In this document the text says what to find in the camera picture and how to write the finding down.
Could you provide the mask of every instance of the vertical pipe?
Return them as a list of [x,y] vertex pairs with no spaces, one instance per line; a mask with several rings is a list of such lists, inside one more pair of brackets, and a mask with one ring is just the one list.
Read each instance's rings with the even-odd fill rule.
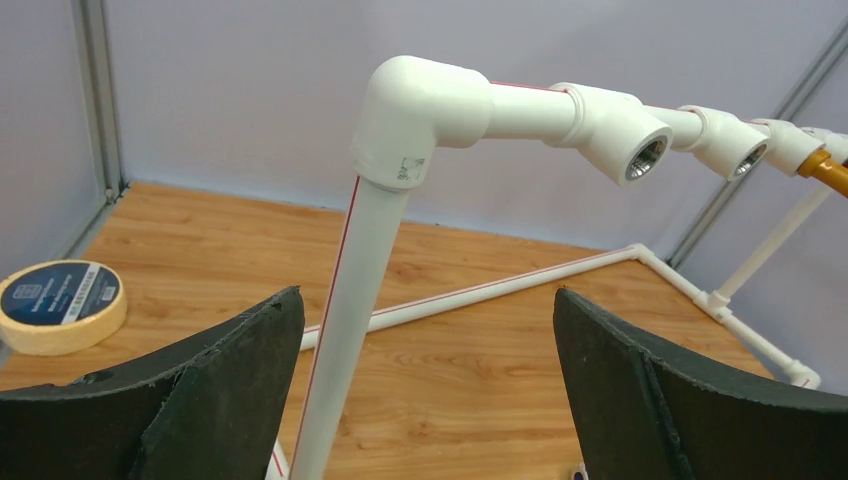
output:
[[356,180],[292,456],[293,480],[323,477],[409,192]]
[[826,185],[818,185],[805,198],[798,202],[786,217],[774,227],[768,237],[763,240],[756,250],[742,265],[716,290],[723,298],[730,299],[742,285],[756,272],[768,258],[777,250],[792,233],[804,223],[830,195],[831,189]]

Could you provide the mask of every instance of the horizontal pipe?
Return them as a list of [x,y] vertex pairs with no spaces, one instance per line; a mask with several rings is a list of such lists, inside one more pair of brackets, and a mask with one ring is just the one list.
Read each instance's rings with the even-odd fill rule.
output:
[[703,129],[701,118],[692,112],[651,107],[648,105],[643,108],[651,116],[667,124],[674,130],[674,139],[671,141],[671,148],[673,150],[692,145],[701,135],[701,130]]
[[[384,308],[372,314],[368,331],[382,330],[635,258],[635,247],[625,247],[455,292]],[[318,325],[307,328],[303,334],[300,350],[314,348],[318,341],[319,332],[320,326]]]
[[574,125],[570,95],[543,88],[491,84],[493,111],[483,138],[555,139]]
[[815,371],[798,360],[793,359],[773,343],[766,340],[762,335],[733,315],[729,308],[724,306],[714,307],[706,292],[696,287],[692,282],[683,277],[683,275],[666,265],[650,249],[642,246],[642,248],[638,249],[638,253],[640,262],[651,267],[657,274],[674,285],[689,297],[698,308],[722,324],[737,338],[774,362],[789,376],[790,383],[810,389],[815,389],[819,386],[821,378]]

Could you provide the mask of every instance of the white wall panel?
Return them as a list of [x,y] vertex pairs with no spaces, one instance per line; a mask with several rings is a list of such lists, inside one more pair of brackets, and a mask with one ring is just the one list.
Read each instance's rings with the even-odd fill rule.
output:
[[92,162],[71,2],[0,2],[0,277],[92,218]]
[[[796,124],[848,133],[848,61],[842,60]],[[718,287],[818,182],[762,166],[739,191],[681,272]],[[832,193],[743,286],[730,308],[816,369],[822,389],[848,394],[848,199]]]
[[[126,174],[343,208],[370,73],[412,54],[492,80],[769,115],[848,14],[841,0],[155,0],[107,4]],[[440,151],[409,218],[666,254],[719,185],[691,157],[618,189],[577,154]]]

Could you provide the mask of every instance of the yellow pipe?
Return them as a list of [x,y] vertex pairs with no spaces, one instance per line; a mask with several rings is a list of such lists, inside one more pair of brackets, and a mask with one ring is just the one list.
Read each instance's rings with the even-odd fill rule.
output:
[[816,150],[798,167],[798,175],[813,177],[848,198],[848,168],[833,161],[827,150]]

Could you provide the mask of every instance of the black foam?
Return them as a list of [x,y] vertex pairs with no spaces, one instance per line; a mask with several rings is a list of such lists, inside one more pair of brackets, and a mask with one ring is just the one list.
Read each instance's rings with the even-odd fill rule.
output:
[[568,290],[554,331],[592,480],[848,478],[848,398],[716,362]]
[[0,392],[0,479],[261,479],[303,335],[288,288],[71,385]]

